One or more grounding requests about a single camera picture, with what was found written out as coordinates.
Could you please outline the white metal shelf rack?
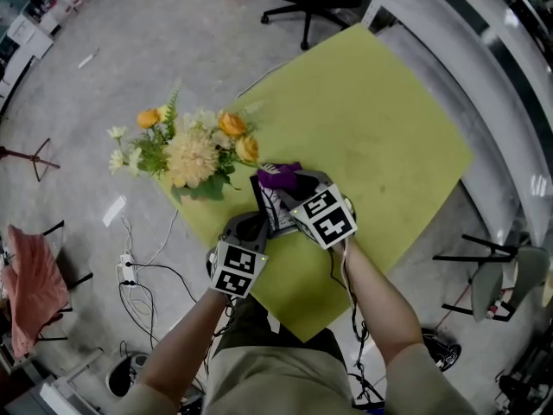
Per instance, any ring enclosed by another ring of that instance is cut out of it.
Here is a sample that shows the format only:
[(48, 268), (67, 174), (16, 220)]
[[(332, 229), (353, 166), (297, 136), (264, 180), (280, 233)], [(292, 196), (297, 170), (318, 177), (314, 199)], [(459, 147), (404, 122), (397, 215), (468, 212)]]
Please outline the white metal shelf rack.
[(462, 184), (497, 243), (553, 233), (553, 68), (504, 0), (371, 0), (379, 38), (458, 127), (474, 160)]

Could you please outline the person's dark olive trousers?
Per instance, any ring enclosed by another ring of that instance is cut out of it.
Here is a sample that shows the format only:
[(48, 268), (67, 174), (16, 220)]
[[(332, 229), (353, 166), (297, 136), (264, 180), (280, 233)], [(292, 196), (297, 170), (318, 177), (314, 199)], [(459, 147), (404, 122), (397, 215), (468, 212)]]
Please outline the person's dark olive trousers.
[(235, 305), (230, 328), (222, 335), (213, 356), (221, 350), (239, 347), (305, 348), (330, 354), (345, 363), (339, 344), (330, 329), (323, 329), (302, 342), (283, 325), (277, 333), (271, 330), (268, 310), (252, 295), (240, 298)]

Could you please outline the person's right forearm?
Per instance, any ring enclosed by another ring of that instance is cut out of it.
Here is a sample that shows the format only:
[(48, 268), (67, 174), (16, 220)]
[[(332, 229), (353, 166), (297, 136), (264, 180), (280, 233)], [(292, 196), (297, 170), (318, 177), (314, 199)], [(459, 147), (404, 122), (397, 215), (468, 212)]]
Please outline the person's right forearm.
[(423, 342), (422, 330), (408, 301), (376, 268), (355, 238), (345, 240), (344, 275), (384, 363)]

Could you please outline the person's black white shoe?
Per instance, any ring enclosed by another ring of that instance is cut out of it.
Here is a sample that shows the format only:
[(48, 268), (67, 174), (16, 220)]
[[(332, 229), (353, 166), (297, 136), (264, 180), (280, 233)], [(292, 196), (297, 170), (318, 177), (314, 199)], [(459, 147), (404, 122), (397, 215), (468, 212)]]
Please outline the person's black white shoe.
[(461, 345), (435, 329), (422, 328), (422, 333), (435, 364), (443, 373), (449, 370), (461, 355)]

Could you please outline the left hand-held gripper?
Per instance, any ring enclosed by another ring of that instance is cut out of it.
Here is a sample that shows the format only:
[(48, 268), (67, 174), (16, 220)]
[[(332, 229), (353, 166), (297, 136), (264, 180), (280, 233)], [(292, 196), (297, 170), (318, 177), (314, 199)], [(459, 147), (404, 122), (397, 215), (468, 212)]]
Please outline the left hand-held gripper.
[(259, 212), (232, 217), (221, 234), (223, 240), (243, 242), (236, 246), (220, 240), (208, 256), (210, 288), (229, 297), (246, 298), (269, 257), (263, 251), (269, 236), (269, 222)]

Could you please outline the white water dispenser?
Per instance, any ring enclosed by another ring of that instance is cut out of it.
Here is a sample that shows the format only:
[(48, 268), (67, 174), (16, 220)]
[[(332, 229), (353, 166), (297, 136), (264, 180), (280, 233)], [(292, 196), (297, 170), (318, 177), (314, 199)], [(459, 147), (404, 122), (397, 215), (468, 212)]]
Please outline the white water dispenser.
[(5, 68), (5, 79), (20, 73), (34, 58), (41, 59), (53, 46), (54, 40), (34, 19), (21, 13), (8, 28), (7, 36), (19, 48)]

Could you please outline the yellow orange flower bouquet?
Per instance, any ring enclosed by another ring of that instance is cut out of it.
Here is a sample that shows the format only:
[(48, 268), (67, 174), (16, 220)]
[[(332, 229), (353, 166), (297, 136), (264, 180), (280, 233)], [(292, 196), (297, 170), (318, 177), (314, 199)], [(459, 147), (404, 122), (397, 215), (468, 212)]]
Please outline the yellow orange flower bouquet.
[(107, 130), (117, 143), (109, 171), (125, 169), (133, 176), (166, 182), (177, 201), (184, 197), (221, 201), (238, 164), (258, 166), (257, 126), (241, 113), (198, 108), (180, 114), (180, 91), (178, 82), (167, 103), (139, 112), (137, 136), (127, 138), (125, 126)]

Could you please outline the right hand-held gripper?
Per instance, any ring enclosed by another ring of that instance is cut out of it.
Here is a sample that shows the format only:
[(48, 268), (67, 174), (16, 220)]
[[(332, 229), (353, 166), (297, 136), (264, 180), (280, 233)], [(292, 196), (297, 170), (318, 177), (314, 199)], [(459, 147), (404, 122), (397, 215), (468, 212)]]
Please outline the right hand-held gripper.
[(299, 229), (322, 249), (341, 242), (357, 231), (338, 185), (322, 171), (296, 171), (298, 187), (276, 191)]

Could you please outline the grey plastic chair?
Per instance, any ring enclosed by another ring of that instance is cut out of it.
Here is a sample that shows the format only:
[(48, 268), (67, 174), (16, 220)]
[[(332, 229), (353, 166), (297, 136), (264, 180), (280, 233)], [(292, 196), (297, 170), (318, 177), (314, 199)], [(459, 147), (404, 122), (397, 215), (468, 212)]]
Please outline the grey plastic chair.
[[(471, 307), (443, 304), (444, 310), (471, 316), (476, 322), (485, 319), (508, 322), (526, 296), (545, 283), (550, 271), (550, 255), (542, 247), (503, 246), (467, 234), (464, 240), (485, 246), (490, 250), (486, 256), (435, 255), (436, 261), (473, 263), (477, 269), (468, 280)], [(504, 267), (513, 264), (516, 268), (514, 286), (508, 300), (503, 286)]]

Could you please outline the white power strip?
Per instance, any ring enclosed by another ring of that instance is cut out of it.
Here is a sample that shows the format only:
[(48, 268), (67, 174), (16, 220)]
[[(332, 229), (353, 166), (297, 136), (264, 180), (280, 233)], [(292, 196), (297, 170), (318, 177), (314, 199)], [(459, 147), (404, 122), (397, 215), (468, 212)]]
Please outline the white power strip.
[(123, 284), (128, 287), (138, 286), (137, 274), (134, 260), (129, 252), (125, 252), (120, 256), (117, 264), (118, 273), (123, 278)]

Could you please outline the purple cleaning cloth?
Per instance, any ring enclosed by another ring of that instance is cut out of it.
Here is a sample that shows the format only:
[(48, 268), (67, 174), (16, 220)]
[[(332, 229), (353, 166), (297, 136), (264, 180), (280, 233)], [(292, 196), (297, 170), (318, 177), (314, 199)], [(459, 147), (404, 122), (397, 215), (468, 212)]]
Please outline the purple cleaning cloth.
[(257, 178), (264, 188), (273, 190), (296, 189), (298, 186), (296, 171), (298, 170), (302, 170), (299, 162), (262, 163), (257, 169)]

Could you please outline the dark red metal stand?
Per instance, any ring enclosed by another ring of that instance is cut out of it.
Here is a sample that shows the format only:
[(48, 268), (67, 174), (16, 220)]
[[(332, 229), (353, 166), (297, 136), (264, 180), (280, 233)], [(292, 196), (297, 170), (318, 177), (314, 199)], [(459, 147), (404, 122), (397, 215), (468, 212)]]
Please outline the dark red metal stand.
[(59, 164), (52, 163), (52, 162), (50, 162), (48, 160), (44, 160), (40, 157), (41, 151), (45, 147), (47, 147), (50, 144), (50, 142), (51, 142), (51, 138), (49, 137), (41, 144), (39, 149), (34, 154), (25, 154), (25, 153), (14, 151), (14, 150), (9, 150), (9, 149), (5, 148), (4, 146), (0, 145), (0, 161), (2, 159), (4, 159), (5, 157), (9, 157), (9, 156), (20, 158), (20, 159), (23, 159), (23, 160), (26, 160), (26, 161), (30, 161), (32, 163), (32, 166), (33, 166), (33, 169), (34, 169), (35, 179), (38, 182), (41, 182), (41, 179), (46, 174), (47, 170), (45, 169), (43, 171), (42, 175), (40, 175), (39, 171), (38, 171), (38, 167), (37, 167), (38, 164), (42, 164), (42, 165), (46, 166), (47, 168), (52, 168), (52, 169), (59, 169), (60, 168)]

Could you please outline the person's light shirt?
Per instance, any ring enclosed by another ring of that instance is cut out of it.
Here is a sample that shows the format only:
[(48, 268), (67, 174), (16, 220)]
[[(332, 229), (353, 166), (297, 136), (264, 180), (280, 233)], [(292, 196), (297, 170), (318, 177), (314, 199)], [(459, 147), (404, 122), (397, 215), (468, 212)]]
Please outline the person's light shirt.
[[(476, 415), (425, 346), (386, 368), (385, 415)], [(343, 364), (305, 348), (237, 347), (211, 361), (203, 415), (362, 415)]]

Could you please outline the white paper sheet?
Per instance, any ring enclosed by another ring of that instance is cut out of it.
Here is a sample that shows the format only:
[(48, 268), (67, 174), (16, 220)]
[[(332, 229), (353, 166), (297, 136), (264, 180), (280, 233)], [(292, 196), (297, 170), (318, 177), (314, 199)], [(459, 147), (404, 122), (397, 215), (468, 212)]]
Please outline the white paper sheet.
[(114, 219), (116, 219), (126, 205), (126, 198), (120, 195), (105, 211), (102, 222), (105, 227), (109, 227)]

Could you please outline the person's left forearm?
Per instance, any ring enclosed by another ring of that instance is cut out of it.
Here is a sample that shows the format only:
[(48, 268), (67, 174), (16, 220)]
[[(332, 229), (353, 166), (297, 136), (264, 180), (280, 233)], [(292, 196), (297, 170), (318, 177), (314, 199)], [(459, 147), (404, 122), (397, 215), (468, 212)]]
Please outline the person's left forearm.
[(137, 381), (178, 403), (200, 369), (227, 296), (209, 289), (151, 352)]

